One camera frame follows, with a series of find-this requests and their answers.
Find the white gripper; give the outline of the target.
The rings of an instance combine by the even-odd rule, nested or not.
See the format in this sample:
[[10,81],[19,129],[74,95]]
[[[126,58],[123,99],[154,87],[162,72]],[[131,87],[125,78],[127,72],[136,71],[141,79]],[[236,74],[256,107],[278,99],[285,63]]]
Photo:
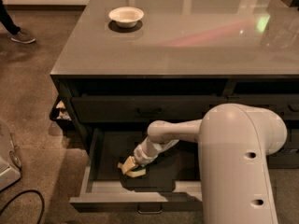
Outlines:
[[178,143],[178,140],[157,143],[148,137],[134,150],[134,156],[129,156],[124,163],[119,162],[118,168],[124,175],[133,175],[138,164],[142,167],[152,163],[160,153],[167,151]]

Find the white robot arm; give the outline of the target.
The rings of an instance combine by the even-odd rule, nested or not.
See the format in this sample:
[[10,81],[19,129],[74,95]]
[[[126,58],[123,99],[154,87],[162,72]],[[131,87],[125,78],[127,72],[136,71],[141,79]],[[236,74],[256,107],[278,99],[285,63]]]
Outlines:
[[286,125],[273,111],[223,104],[202,119],[152,122],[146,139],[118,167],[138,177],[177,142],[194,142],[205,224],[278,224],[266,157],[278,152],[286,139]]

